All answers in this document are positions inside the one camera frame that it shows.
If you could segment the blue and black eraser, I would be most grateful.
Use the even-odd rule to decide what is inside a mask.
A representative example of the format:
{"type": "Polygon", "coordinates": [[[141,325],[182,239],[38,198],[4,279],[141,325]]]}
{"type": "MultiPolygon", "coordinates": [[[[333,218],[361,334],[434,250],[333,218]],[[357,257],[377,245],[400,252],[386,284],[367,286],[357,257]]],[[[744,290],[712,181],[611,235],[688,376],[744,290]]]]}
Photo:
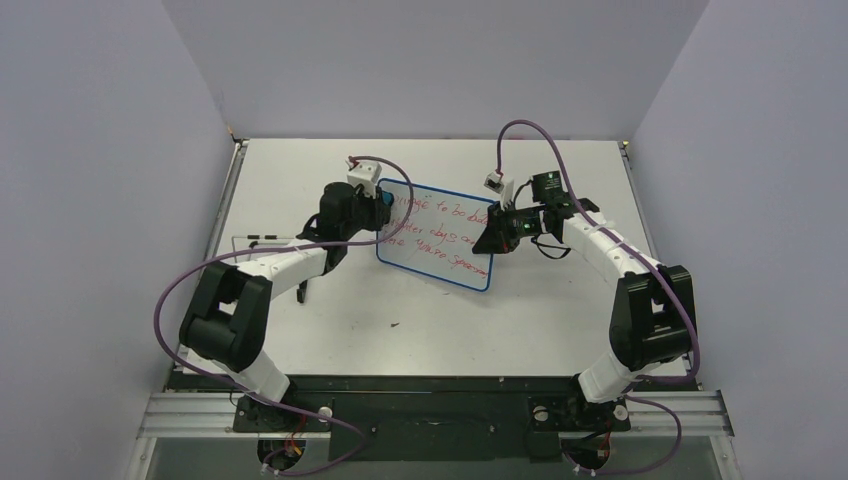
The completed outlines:
{"type": "Polygon", "coordinates": [[[381,188],[377,190],[378,194],[378,206],[381,214],[391,215],[391,209],[394,204],[394,195],[391,192],[385,191],[381,188]]]}

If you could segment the blue framed whiteboard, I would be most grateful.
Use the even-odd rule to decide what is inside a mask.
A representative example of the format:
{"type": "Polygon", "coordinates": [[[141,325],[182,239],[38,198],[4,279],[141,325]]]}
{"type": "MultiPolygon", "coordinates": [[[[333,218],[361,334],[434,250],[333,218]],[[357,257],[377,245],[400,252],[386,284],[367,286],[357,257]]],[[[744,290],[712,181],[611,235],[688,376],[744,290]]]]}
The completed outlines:
{"type": "Polygon", "coordinates": [[[489,289],[494,258],[472,248],[485,229],[491,200],[390,178],[378,186],[394,198],[390,222],[381,231],[392,237],[377,244],[379,261],[473,291],[489,289]]]}

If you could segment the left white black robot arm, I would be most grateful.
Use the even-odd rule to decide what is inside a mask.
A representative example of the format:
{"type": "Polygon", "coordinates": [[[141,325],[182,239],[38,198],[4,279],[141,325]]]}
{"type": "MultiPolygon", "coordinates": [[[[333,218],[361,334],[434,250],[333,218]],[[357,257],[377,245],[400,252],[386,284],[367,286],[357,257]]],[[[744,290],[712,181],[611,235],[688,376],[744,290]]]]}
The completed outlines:
{"type": "Polygon", "coordinates": [[[216,260],[203,269],[179,340],[221,368],[272,429],[285,430],[310,413],[287,395],[292,380],[264,350],[271,302],[334,270],[355,235],[389,224],[393,204],[393,195],[375,184],[331,183],[285,251],[235,264],[216,260]]]}

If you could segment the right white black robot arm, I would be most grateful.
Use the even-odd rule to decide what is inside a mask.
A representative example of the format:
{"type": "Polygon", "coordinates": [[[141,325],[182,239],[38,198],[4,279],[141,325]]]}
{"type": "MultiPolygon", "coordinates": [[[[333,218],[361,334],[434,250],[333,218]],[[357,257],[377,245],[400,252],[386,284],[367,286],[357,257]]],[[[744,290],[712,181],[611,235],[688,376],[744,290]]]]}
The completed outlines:
{"type": "Polygon", "coordinates": [[[550,234],[569,253],[582,256],[614,288],[609,347],[586,370],[569,378],[556,413],[576,431],[598,431],[625,421],[623,395],[661,364],[695,349],[692,278],[681,266],[643,255],[589,199],[575,199],[559,172],[528,182],[533,205],[515,206],[513,181],[490,173],[486,188],[499,194],[486,213],[475,254],[513,252],[522,239],[550,234]]]}

